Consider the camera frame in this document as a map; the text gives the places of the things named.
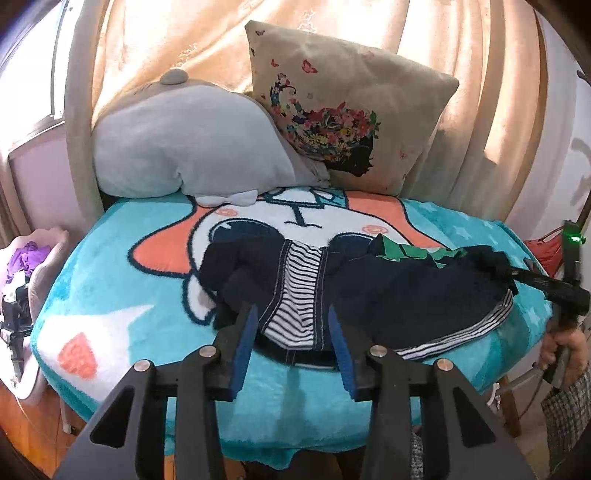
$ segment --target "window frame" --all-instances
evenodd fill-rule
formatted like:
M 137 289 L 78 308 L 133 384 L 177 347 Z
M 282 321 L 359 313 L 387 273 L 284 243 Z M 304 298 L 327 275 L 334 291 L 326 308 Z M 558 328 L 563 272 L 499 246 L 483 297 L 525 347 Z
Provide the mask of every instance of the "window frame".
M 12 32 L 9 32 L 7 38 L 4 39 L 5 45 L 0 44 L 0 53 L 5 50 L 2 60 L 0 61 L 0 77 L 4 73 L 8 62 L 12 59 L 18 48 L 27 37 L 27 35 L 35 28 L 35 26 L 43 19 L 49 12 L 61 4 L 60 18 L 56 28 L 56 37 L 53 44 L 53 58 L 51 59 L 51 73 L 50 73 L 50 108 L 51 113 L 46 115 L 35 122 L 31 129 L 21 138 L 14 140 L 9 146 L 9 151 L 15 150 L 16 148 L 27 143 L 32 138 L 36 137 L 40 133 L 53 128 L 63 123 L 62 117 L 56 118 L 56 103 L 55 103 L 55 72 L 56 72 L 56 58 L 57 58 L 57 47 L 59 44 L 61 27 L 64 22 L 64 17 L 68 11 L 70 0 L 43 0 L 37 4 L 32 5 L 28 11 L 22 15 L 21 20 L 17 22 Z

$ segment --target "blue gripper pad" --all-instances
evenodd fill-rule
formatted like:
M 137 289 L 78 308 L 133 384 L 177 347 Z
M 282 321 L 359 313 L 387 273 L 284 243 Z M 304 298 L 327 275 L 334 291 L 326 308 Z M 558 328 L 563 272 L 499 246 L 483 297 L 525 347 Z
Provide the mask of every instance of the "blue gripper pad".
M 230 382 L 230 392 L 233 400 L 236 399 L 236 395 L 238 395 L 238 392 L 240 392 L 244 386 L 244 378 L 246 377 L 248 362 L 251 360 L 257 327 L 258 309 L 256 308 L 256 305 L 253 305 L 250 312 L 248 312 L 246 324 L 242 331 L 242 337 L 236 347 L 236 353 L 234 354 L 234 360 L 232 361 L 233 375 Z
M 339 366 L 340 376 L 343 380 L 343 387 L 349 392 L 351 398 L 355 398 L 357 395 L 357 387 L 355 386 L 353 359 L 351 358 L 347 342 L 343 336 L 343 330 L 340 328 L 335 308 L 332 305 L 329 309 L 329 331 L 333 349 L 335 350 L 336 361 Z

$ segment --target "pillow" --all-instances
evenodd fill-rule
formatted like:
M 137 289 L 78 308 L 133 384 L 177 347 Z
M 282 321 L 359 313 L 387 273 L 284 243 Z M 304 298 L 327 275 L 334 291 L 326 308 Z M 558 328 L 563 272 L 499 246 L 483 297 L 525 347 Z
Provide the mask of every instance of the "pillow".
M 95 170 L 105 193 L 157 197 L 180 188 L 204 206 L 250 205 L 276 187 L 327 185 L 324 165 L 297 154 L 253 99 L 172 72 L 181 78 L 167 72 L 96 124 Z
M 250 21 L 254 98 L 337 188 L 395 195 L 459 82 L 378 48 Z

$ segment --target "human hand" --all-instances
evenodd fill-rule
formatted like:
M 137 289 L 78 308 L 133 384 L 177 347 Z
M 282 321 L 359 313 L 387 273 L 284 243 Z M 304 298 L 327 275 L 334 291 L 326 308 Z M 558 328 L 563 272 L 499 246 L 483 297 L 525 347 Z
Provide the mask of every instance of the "human hand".
M 587 368 L 589 363 L 589 351 L 587 339 L 580 329 L 567 330 L 565 332 L 548 332 L 542 339 L 542 350 L 538 366 L 542 369 L 556 362 L 555 352 L 559 345 L 570 348 L 570 360 L 564 373 L 563 388 L 569 388 Z

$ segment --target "purple cloth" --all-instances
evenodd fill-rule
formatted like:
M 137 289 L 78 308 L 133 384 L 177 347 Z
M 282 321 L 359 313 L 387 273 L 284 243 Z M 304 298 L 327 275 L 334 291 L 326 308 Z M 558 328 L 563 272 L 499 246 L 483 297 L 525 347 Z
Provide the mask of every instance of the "purple cloth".
M 30 277 L 33 270 L 47 258 L 49 252 L 51 252 L 50 246 L 39 248 L 35 242 L 29 242 L 24 247 L 17 248 L 6 268 L 6 283 L 10 283 L 14 274 L 21 270 Z

